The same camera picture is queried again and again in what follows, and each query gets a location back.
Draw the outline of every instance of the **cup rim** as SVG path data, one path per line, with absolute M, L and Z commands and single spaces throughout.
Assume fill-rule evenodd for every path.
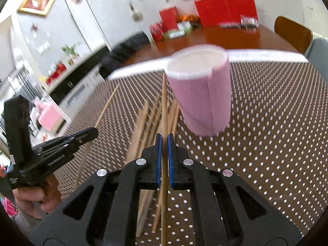
M 193 52 L 200 51 L 200 50 L 210 50 L 213 52 L 224 53 L 225 61 L 222 62 L 222 64 L 219 64 L 218 66 L 224 65 L 229 61 L 228 53 L 224 48 L 217 46 L 217 45 L 213 45 L 213 44 L 200 44 L 200 45 L 184 48 L 184 49 L 174 53 L 173 55 L 171 55 L 171 58 L 164 69 L 166 75 L 168 77 L 172 77 L 172 78 L 180 79 L 180 80 L 204 78 L 204 77 L 207 77 L 208 75 L 210 75 L 213 67 L 204 69 L 202 71 L 197 71 L 197 72 L 174 72 L 174 71 L 168 70 L 169 65 L 171 65 L 172 62 L 176 61 L 178 58 L 181 58 L 185 55 L 188 55 Z

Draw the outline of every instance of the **silver screw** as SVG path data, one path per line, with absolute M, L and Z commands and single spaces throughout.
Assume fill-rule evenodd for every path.
M 107 170 L 106 169 L 99 169 L 98 171 L 97 171 L 97 176 L 98 177 L 103 177 L 103 176 L 106 176 L 106 174 L 107 174 Z
M 142 166 L 145 163 L 147 163 L 147 161 L 146 161 L 146 159 L 139 158 L 139 159 L 136 160 L 136 163 L 137 163 L 137 165 Z
M 230 169 L 225 169 L 225 170 L 223 170 L 222 174 L 225 177 L 231 177 L 233 175 L 233 172 Z
M 184 160 L 183 160 L 183 163 L 184 163 L 186 166 L 191 166 L 191 165 L 194 163 L 194 161 L 193 161 L 193 159 L 184 159 Z

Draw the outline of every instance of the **triangular cutout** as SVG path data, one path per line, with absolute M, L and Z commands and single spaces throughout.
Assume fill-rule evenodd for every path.
M 250 196 L 242 187 L 237 186 L 236 190 L 243 203 L 247 216 L 250 220 L 259 218 L 266 214 L 266 210 L 252 197 Z
M 93 192 L 93 189 L 93 186 L 89 186 L 88 188 L 86 188 L 63 210 L 63 213 L 73 219 L 81 220 L 91 197 L 91 194 Z

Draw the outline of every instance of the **pink container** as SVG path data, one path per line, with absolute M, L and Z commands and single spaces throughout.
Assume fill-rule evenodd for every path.
M 165 73 L 189 130 L 198 136 L 223 132 L 231 110 L 227 52 L 214 45 L 183 49 L 172 55 Z

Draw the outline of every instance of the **brown placemat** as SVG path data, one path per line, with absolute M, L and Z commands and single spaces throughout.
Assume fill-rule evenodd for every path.
M 233 169 L 306 234 L 327 204 L 327 86 L 309 63 L 231 63 L 232 111 L 222 134 L 197 137 L 180 115 L 177 144 L 208 169 Z M 117 83 L 113 99 L 88 156 L 82 180 L 99 168 L 121 169 L 138 108 L 161 93 L 162 71 L 101 83 L 68 128 L 94 126 Z M 168 87 L 169 101 L 173 93 Z M 85 147 L 56 172 L 64 197 L 71 192 Z M 169 194 L 169 244 L 195 242 L 190 196 Z M 151 233 L 156 201 L 137 244 L 159 245 Z

